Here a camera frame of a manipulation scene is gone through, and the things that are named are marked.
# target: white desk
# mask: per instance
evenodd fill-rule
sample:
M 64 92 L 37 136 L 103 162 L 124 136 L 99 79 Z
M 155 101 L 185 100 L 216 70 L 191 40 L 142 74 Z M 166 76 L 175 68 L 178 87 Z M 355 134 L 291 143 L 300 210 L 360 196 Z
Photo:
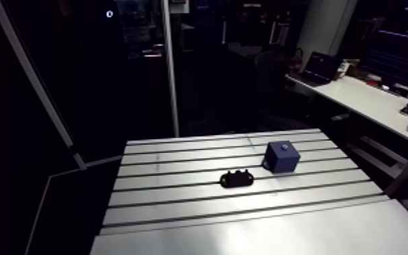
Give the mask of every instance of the white desk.
M 261 167 L 277 140 L 294 172 Z M 408 254 L 408 212 L 317 129 L 131 141 L 121 163 L 92 255 Z M 254 183 L 222 188 L 235 169 Z
M 408 103 L 407 98 L 395 96 L 348 76 L 318 87 L 312 87 L 289 75 L 286 75 L 286 78 L 408 139 L 408 116 L 399 113 Z M 386 192 L 391 194 L 407 177 L 408 164 L 402 174 L 392 183 L 394 186 L 391 185 Z

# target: metal pole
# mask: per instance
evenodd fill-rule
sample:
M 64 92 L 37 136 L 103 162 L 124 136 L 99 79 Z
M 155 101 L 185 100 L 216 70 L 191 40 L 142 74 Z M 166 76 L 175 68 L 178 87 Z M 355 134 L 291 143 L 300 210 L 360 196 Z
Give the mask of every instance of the metal pole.
M 169 79 L 169 93 L 171 97 L 172 121 L 174 125 L 174 136 L 179 137 L 179 119 L 177 112 L 176 78 L 174 76 L 174 58 L 172 56 L 171 22 L 169 20 L 169 1 L 161 0 L 163 10 L 163 34 L 165 38 L 166 65 Z
M 0 0 L 0 25 L 5 32 L 6 37 L 8 38 L 9 43 L 13 47 L 14 52 L 16 53 L 19 62 L 26 73 L 28 80 L 30 80 L 33 89 L 37 93 L 41 103 L 43 104 L 44 108 L 46 109 L 47 114 L 54 123 L 58 133 L 62 137 L 63 141 L 65 142 L 70 152 L 73 154 L 77 165 L 79 166 L 80 170 L 85 170 L 87 167 L 85 166 L 85 162 L 82 159 L 81 155 L 78 152 L 73 151 L 73 140 L 71 139 L 68 130 L 66 130 L 61 118 L 58 116 L 56 109 L 54 108 L 49 96 L 47 95 L 46 91 L 44 90 L 43 85 L 41 84 L 28 56 L 22 47 L 22 44 L 13 28 L 11 20 L 9 20 L 8 15 L 6 14 L 6 10 L 1 3 Z

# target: slotted aluminum table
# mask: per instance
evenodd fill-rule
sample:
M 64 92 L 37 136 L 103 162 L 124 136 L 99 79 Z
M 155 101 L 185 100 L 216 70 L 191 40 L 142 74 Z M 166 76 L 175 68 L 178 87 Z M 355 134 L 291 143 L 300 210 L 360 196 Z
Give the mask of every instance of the slotted aluminum table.
M 268 142 L 295 172 L 261 167 Z M 91 254 L 408 254 L 408 212 L 317 129 L 127 143 Z M 228 170 L 249 187 L 224 189 Z

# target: black plastic part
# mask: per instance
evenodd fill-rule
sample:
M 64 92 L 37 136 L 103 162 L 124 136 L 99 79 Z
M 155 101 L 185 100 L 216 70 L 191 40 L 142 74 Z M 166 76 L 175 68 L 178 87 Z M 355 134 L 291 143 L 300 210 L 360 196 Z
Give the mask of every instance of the black plastic part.
M 243 187 L 250 186 L 253 184 L 255 178 L 251 175 L 248 170 L 245 169 L 244 172 L 237 170 L 234 173 L 228 171 L 228 173 L 223 174 L 220 177 L 220 185 L 224 188 L 234 188 L 234 187 Z

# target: glass panel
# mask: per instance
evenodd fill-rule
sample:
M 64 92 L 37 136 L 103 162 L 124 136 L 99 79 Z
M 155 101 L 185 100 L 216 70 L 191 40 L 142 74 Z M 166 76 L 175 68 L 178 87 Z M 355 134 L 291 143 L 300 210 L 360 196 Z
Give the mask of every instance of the glass panel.
M 187 0 L 189 12 L 173 4 L 181 12 L 171 14 L 181 136 L 305 126 L 276 113 L 287 104 L 278 84 L 308 2 Z
M 172 137 L 159 0 L 7 0 L 30 60 L 87 161 Z

